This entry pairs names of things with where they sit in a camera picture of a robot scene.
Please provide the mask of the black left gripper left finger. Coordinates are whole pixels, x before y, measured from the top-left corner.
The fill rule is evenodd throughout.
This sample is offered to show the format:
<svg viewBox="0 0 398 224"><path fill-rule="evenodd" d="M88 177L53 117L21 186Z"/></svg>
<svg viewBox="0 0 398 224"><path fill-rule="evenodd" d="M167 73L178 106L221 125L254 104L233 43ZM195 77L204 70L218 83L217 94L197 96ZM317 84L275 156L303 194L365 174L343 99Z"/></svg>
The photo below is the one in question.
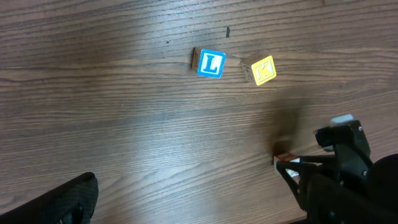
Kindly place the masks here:
<svg viewBox="0 0 398 224"><path fill-rule="evenodd" d="M98 181L85 172L1 215L1 223L89 223L99 194Z"/></svg>

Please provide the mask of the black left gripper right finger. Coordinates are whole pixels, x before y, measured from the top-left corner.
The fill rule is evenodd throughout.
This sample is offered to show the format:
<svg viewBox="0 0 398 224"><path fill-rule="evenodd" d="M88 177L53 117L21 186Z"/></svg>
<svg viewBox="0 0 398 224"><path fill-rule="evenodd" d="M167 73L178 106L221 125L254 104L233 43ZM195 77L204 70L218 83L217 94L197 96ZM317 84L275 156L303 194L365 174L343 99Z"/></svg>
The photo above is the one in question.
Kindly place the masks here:
<svg viewBox="0 0 398 224"><path fill-rule="evenodd" d="M397 224L397 154L378 160L358 189L315 174L307 198L307 223Z"/></svg>

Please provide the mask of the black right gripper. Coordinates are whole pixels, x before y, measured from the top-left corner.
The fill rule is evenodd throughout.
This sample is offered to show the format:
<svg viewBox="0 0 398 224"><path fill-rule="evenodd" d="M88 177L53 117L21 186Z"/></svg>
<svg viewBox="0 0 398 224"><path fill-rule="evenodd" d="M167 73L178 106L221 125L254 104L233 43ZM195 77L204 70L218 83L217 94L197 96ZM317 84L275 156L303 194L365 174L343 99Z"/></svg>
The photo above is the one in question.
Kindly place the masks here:
<svg viewBox="0 0 398 224"><path fill-rule="evenodd" d="M307 195L310 178L317 171L315 164L327 164L335 161L335 176L345 186L362 185L368 170L373 166L370 159L370 147L364 129L359 120L352 114L334 117L330 124L315 131L315 138L324 151L335 155L300 156L301 162L278 161L276 168L290 187L299 207L307 210ZM296 182L287 172L298 173Z"/></svg>

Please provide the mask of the yellow K wooden block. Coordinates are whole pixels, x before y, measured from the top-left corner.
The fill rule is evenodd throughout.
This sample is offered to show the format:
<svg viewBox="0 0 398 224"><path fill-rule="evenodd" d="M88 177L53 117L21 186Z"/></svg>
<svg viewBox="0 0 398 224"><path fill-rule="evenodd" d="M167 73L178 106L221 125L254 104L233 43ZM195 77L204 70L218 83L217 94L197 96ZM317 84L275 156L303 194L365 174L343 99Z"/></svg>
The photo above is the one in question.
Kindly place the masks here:
<svg viewBox="0 0 398 224"><path fill-rule="evenodd" d="M277 76L271 55L252 55L242 60L241 66L246 80L256 86L260 86Z"/></svg>

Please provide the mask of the blue L wooden block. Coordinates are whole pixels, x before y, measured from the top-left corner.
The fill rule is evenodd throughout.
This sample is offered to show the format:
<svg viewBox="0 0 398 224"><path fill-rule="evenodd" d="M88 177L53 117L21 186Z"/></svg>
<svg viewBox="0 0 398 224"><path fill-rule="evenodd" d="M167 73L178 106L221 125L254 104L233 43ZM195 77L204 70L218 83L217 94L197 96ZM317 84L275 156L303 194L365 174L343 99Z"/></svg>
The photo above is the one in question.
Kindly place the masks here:
<svg viewBox="0 0 398 224"><path fill-rule="evenodd" d="M202 77L221 78L225 60L224 52L195 47L191 69Z"/></svg>

